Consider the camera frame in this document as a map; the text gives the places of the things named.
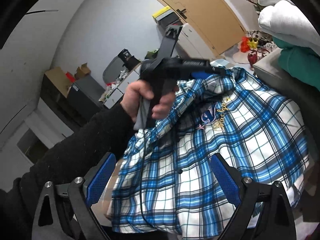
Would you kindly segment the left forearm black sleeve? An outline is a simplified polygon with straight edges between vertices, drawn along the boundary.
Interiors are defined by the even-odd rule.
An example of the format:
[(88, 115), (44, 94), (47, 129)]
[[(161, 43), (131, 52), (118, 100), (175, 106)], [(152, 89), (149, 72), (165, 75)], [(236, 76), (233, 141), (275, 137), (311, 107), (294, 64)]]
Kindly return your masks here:
[(70, 183), (84, 176), (107, 152), (120, 159), (134, 134), (133, 126), (131, 117), (117, 104), (49, 149), (29, 172), (13, 181), (10, 191), (1, 191), (1, 239), (31, 239), (45, 183)]

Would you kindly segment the person's left hand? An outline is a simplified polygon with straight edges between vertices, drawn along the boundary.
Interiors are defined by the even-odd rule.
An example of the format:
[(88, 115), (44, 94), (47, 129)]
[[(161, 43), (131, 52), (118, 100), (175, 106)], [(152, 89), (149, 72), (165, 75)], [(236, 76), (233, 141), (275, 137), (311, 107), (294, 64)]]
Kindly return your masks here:
[[(175, 93), (178, 92), (178, 90), (178, 86), (175, 86), (171, 92), (161, 97), (159, 104), (152, 109), (153, 119), (162, 120), (168, 116), (176, 98)], [(151, 100), (153, 97), (154, 94), (150, 84), (146, 81), (138, 80), (127, 86), (120, 104), (132, 121), (136, 122), (140, 98)]]

